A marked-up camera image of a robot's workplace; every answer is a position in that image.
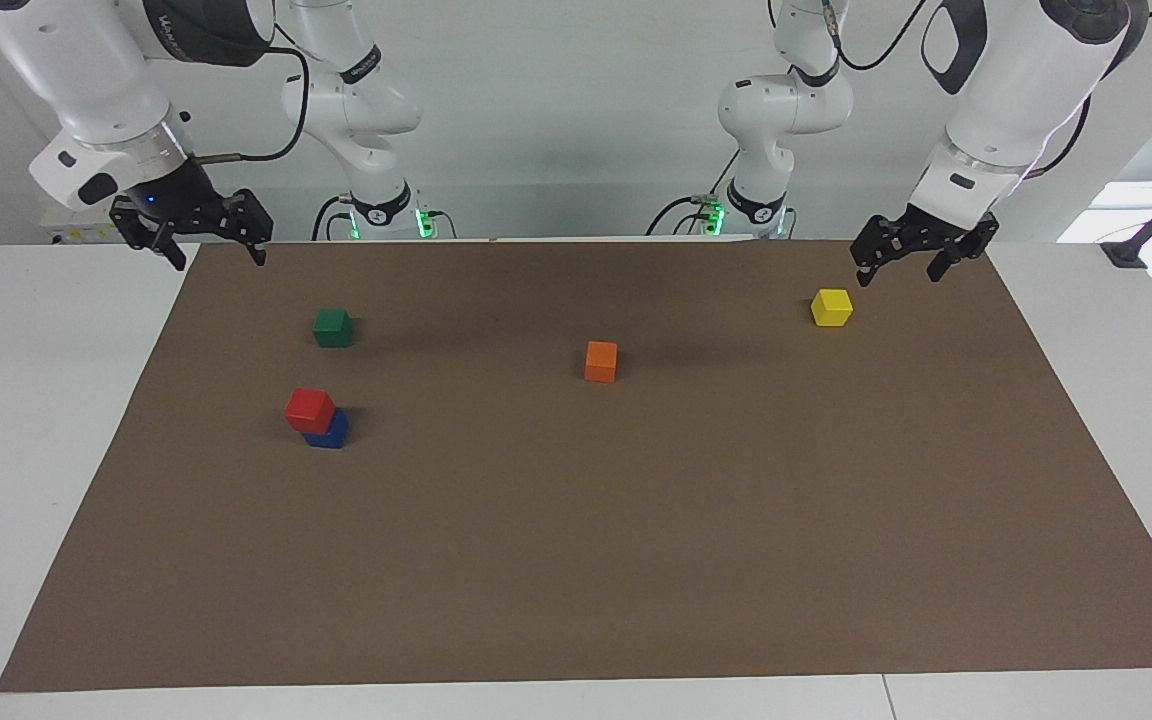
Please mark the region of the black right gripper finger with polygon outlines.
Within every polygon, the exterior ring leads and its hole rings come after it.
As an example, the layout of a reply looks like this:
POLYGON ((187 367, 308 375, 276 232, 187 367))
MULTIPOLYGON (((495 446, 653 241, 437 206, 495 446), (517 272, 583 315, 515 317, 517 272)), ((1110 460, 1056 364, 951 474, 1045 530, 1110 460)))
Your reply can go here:
POLYGON ((265 243, 273 238, 274 220, 266 214, 238 215, 238 242, 247 249, 256 266, 264 266, 268 260, 265 243))
POLYGON ((173 223, 159 223, 154 229, 143 229, 145 234, 146 242, 143 247, 147 251, 159 255, 169 262, 174 270, 177 272, 183 272, 185 270, 185 255, 182 249, 180 249, 177 241, 175 241, 175 227, 173 223))

